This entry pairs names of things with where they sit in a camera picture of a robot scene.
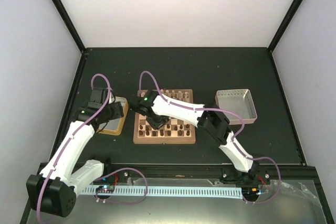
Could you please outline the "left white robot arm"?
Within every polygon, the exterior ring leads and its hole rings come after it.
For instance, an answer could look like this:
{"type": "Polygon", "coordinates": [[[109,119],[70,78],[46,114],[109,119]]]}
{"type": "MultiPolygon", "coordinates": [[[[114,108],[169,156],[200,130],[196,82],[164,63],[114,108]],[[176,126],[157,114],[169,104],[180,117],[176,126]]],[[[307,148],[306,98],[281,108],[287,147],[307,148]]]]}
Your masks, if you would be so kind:
{"type": "Polygon", "coordinates": [[[59,149],[37,175],[30,175],[26,188],[31,208],[38,213],[67,217],[78,195],[95,179],[108,181],[113,174],[109,158],[92,159],[74,171],[84,147],[112,121],[120,129],[128,109],[125,98],[106,88],[93,88],[90,99],[75,112],[59,149]]]}

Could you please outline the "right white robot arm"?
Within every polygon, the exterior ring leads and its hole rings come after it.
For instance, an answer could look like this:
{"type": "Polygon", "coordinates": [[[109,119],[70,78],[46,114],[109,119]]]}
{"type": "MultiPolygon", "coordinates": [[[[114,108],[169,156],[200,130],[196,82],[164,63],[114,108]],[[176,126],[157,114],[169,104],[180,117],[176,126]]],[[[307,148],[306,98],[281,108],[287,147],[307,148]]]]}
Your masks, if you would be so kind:
{"type": "Polygon", "coordinates": [[[204,129],[218,148],[231,160],[239,179],[250,184],[258,177],[258,162],[241,146],[229,127],[229,119],[215,104],[192,104],[170,98],[158,91],[148,90],[144,96],[133,96],[130,109],[141,115],[145,123],[135,128],[137,136],[151,138],[186,136],[192,126],[204,129]]]}

